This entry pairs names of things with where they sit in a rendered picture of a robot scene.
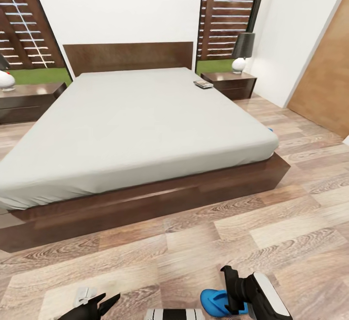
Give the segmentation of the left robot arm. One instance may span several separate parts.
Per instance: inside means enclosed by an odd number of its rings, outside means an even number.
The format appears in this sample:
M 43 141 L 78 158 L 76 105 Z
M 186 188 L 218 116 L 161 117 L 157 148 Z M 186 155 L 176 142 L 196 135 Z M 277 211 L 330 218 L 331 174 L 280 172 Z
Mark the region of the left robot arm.
M 106 294 L 103 293 L 96 296 L 98 289 L 95 287 L 78 287 L 73 300 L 73 308 L 57 320 L 101 320 L 121 298 L 121 294 L 117 294 L 110 299 L 99 304 Z

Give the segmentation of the sandal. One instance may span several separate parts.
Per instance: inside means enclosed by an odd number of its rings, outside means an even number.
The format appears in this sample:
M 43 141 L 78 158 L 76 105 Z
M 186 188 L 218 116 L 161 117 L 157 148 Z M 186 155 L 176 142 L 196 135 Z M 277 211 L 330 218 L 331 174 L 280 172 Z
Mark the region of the sandal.
M 225 308 L 229 305 L 227 292 L 217 290 L 204 290 L 200 295 L 202 306 L 205 311 L 216 318 L 221 318 L 230 315 L 231 313 Z M 245 310 L 238 310 L 239 314 L 248 314 L 247 303 L 244 302 Z

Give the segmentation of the hardback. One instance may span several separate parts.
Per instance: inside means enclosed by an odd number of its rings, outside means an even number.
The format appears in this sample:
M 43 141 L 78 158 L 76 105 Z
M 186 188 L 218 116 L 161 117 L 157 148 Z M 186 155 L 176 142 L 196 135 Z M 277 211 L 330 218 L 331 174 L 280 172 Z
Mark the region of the hardback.
M 208 88 L 208 87 L 214 87 L 214 84 L 202 79 L 202 80 L 196 80 L 193 83 L 195 83 L 196 85 L 202 87 L 202 88 Z

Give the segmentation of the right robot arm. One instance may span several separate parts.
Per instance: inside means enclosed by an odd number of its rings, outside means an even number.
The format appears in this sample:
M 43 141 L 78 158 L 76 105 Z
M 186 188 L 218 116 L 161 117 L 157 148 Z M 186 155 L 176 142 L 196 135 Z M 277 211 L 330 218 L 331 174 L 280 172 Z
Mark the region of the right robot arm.
M 239 278 L 238 271 L 225 265 L 224 271 L 229 305 L 225 308 L 232 315 L 245 310 L 247 303 L 249 316 L 254 320 L 293 320 L 270 280 L 260 272 L 253 272 L 247 278 Z

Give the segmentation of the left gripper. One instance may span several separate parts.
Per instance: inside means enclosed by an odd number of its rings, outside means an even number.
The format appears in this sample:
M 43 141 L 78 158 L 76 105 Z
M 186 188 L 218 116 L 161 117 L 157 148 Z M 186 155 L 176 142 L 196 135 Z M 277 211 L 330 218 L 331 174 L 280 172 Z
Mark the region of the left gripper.
M 110 299 L 99 304 L 104 297 L 105 293 L 91 298 L 87 304 L 82 304 L 68 313 L 62 316 L 63 320 L 101 320 L 101 316 L 104 316 L 121 298 L 121 294 L 117 294 Z

